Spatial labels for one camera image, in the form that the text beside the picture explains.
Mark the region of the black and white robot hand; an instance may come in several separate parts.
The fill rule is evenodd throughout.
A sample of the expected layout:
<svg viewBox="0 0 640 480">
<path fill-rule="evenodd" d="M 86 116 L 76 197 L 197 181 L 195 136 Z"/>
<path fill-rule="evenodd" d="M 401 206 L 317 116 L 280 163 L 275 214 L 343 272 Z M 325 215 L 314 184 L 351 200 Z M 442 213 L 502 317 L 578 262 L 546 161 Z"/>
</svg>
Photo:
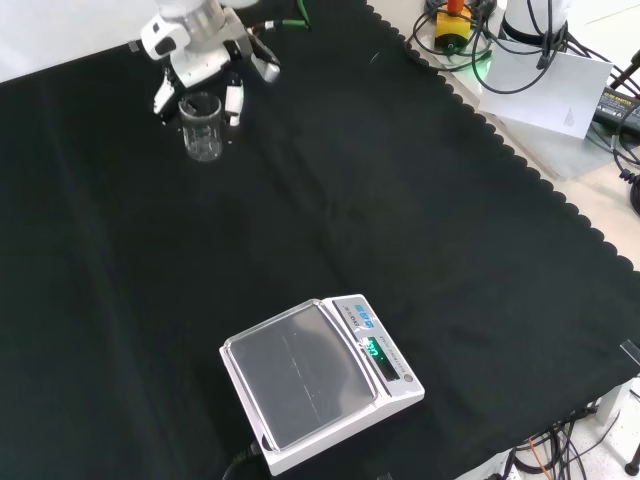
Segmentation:
<svg viewBox="0 0 640 480">
<path fill-rule="evenodd" d="M 253 1 L 159 1 L 158 13 L 142 28 L 148 57 L 163 64 L 164 77 L 153 112 L 174 116 L 182 95 L 220 76 L 232 63 L 253 64 L 268 83 L 280 74 L 273 52 L 245 26 L 237 11 Z"/>
</svg>

